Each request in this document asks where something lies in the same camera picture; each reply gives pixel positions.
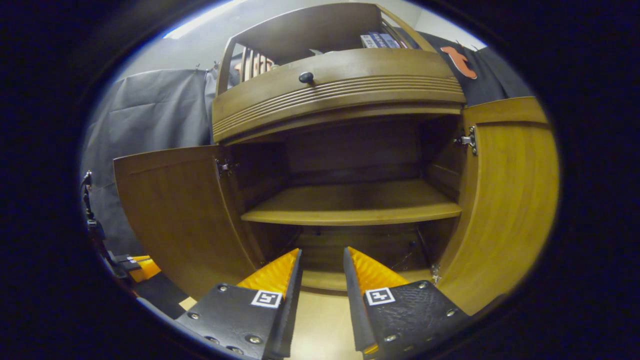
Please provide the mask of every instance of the wall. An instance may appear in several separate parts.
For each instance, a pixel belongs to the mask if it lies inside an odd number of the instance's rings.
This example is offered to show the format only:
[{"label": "wall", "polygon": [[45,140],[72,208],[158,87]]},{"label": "wall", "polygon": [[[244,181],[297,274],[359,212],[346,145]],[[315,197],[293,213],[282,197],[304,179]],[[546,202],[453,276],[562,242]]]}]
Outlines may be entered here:
[{"label": "wall", "polygon": [[430,11],[422,10],[413,26],[417,31],[432,34],[450,41],[457,41],[469,49],[482,49],[486,45],[476,37],[459,28],[457,25]]},{"label": "wall", "polygon": [[[344,1],[246,0],[179,39],[159,37],[149,43],[129,59],[128,63],[123,66],[121,73],[117,75],[117,79],[150,70],[195,69],[198,64],[200,64],[200,69],[209,69],[213,66],[214,60],[220,61],[227,40],[231,36],[285,12]],[[406,1],[377,0],[371,2],[382,5],[419,31],[430,32],[453,41],[457,39],[465,45],[467,39],[475,39],[443,18]],[[481,47],[479,44],[484,45],[477,39],[472,44],[478,48]]]}]

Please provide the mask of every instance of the book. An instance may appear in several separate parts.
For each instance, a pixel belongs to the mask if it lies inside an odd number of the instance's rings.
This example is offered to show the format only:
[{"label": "book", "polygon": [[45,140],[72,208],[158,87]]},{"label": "book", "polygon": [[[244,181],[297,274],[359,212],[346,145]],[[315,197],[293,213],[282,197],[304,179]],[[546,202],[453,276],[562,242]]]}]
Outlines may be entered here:
[{"label": "book", "polygon": [[377,45],[378,47],[389,47],[389,46],[387,45],[387,43],[386,43],[384,40],[382,40],[382,38],[380,37],[380,33],[375,33],[375,32],[371,32],[371,31],[370,31],[370,32],[369,32],[369,35],[371,36],[371,38],[373,39],[373,41],[375,41],[375,42],[376,42],[376,45]]},{"label": "book", "polygon": [[380,34],[380,37],[382,38],[382,40],[384,40],[387,43],[389,47],[393,47],[394,49],[400,48],[400,44],[398,44],[397,41],[395,41],[394,38],[391,37],[391,35]]},{"label": "book", "polygon": [[360,39],[362,40],[362,46],[364,47],[378,47],[370,35],[360,35]]}]

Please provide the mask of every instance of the metal hinge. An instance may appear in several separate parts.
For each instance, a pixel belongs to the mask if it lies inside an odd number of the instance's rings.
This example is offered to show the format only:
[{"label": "metal hinge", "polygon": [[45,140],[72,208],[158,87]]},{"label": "metal hinge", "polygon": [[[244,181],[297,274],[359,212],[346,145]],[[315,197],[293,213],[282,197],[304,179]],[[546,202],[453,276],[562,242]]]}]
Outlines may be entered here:
[{"label": "metal hinge", "polygon": [[224,174],[228,174],[229,176],[231,176],[233,174],[232,169],[238,168],[240,164],[232,164],[231,160],[229,159],[225,159],[225,161],[216,159],[216,166],[218,167],[218,176],[222,178]]},{"label": "metal hinge", "polygon": [[431,278],[433,278],[433,284],[438,284],[438,281],[442,279],[442,276],[440,276],[439,273],[440,273],[440,264],[431,265]]},{"label": "metal hinge", "polygon": [[464,132],[459,138],[453,139],[453,143],[458,144],[460,146],[469,145],[471,147],[471,153],[473,155],[478,155],[478,149],[476,145],[476,127],[469,127],[469,136],[465,136]]}]

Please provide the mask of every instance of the decorative groove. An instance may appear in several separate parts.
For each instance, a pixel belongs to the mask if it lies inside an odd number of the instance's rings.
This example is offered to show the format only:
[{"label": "decorative groove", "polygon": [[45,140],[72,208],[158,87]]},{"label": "decorative groove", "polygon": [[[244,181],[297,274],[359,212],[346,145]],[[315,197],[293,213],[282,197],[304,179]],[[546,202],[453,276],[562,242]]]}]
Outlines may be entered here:
[{"label": "decorative groove", "polygon": [[455,79],[432,76],[371,76],[332,81],[303,88],[258,102],[213,124],[214,132],[223,132],[245,122],[269,115],[278,110],[340,95],[365,94],[382,90],[437,91],[463,95]]}]

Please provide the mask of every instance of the drawer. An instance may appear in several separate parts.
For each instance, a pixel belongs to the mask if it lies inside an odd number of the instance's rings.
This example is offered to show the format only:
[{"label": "drawer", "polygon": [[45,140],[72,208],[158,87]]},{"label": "drawer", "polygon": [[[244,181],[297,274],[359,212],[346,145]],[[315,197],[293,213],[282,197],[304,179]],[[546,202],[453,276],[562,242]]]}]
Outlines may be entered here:
[{"label": "drawer", "polygon": [[[303,72],[314,75],[301,83]],[[413,49],[352,49],[282,65],[227,90],[213,101],[214,141],[322,111],[368,105],[442,105],[460,113],[462,89],[440,55]]]}]

